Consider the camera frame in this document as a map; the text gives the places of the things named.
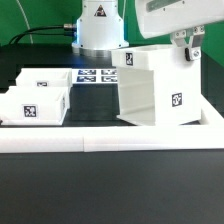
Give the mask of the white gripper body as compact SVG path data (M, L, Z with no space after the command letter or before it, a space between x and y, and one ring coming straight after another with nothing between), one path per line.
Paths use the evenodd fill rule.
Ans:
M135 0L135 10L145 39L224 20L224 0Z

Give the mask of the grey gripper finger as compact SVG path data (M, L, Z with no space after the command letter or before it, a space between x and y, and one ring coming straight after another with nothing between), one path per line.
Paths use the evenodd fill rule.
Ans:
M171 43L177 47L183 47L186 45L186 36L187 33L185 30L173 32L170 34Z
M187 61L194 61L201 58L201 45L205 35L204 26L196 26L187 30L189 42L185 48L185 58Z

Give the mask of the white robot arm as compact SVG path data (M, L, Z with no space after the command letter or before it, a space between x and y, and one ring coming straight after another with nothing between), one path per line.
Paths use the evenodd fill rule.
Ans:
M144 38L168 35L175 45L188 49L191 60L200 55L205 26L224 21L224 0L134 0L134 6ZM118 0L82 0L75 28L72 47L80 54L103 57L129 45Z

